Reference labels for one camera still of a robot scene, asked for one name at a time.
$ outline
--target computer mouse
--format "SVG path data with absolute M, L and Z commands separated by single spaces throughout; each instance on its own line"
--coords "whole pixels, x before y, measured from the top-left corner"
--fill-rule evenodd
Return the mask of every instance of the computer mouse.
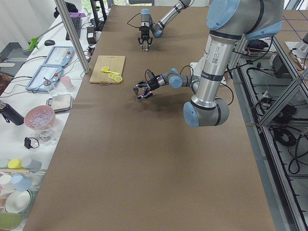
M 53 41 L 53 40 L 51 40 L 51 39 L 48 39 L 48 40 L 46 40 L 46 41 L 44 42 L 44 45 L 45 45 L 45 46 L 52 46 L 52 45 L 54 45 L 54 44 L 56 44 L 55 41 Z

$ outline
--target floor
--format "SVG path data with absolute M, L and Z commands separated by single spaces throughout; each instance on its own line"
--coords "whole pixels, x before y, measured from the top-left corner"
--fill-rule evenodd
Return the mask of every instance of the floor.
M 24 51 L 17 42 L 9 43 L 3 51 L 1 51 L 2 60 L 0 60 L 0 63 L 15 63 L 15 66 L 1 67 L 0 73 L 14 77 L 31 52 L 32 51 Z

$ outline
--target white bowl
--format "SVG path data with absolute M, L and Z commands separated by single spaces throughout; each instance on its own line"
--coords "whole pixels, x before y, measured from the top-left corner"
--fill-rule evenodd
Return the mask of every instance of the white bowl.
M 30 201 L 30 191 L 15 191 L 6 199 L 4 208 L 8 213 L 21 213 L 28 207 Z

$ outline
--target aluminum rail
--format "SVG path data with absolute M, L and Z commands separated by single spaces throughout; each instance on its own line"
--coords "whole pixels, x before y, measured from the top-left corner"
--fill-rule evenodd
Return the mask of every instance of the aluminum rail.
M 69 34 L 69 37 L 70 37 L 70 39 L 73 43 L 75 52 L 76 52 L 77 57 L 78 57 L 78 59 L 81 63 L 81 66 L 82 66 L 84 72 L 87 74 L 90 71 L 90 66 L 88 64 L 88 61 L 87 61 L 85 55 L 84 55 L 83 49 L 81 47 L 81 44 L 80 44 L 80 41 L 79 41 L 79 38 L 78 38 L 78 35 L 75 31 L 75 28 L 74 28 L 74 25 L 73 25 L 73 22 L 72 22 L 72 19 L 71 19 L 71 16 L 68 13 L 66 4 L 65 4 L 64 0 L 54 0 L 54 1 L 56 3 L 56 6 L 57 6 L 58 11 L 60 13 L 60 16 L 62 18 L 64 27 L 66 28 L 66 30 Z

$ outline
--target keyboard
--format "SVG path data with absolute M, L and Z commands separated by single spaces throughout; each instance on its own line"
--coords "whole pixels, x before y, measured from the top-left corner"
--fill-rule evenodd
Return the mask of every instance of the keyboard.
M 73 22 L 73 25 L 74 25 L 74 28 L 75 28 L 75 31 L 78 35 L 78 38 L 80 38 L 80 32 L 81 32 L 81 18 L 75 18 L 75 17 L 71 17 L 72 19 L 72 22 Z M 65 37 L 65 40 L 70 40 L 69 39 L 69 35 L 68 33 L 66 33 L 66 37 Z

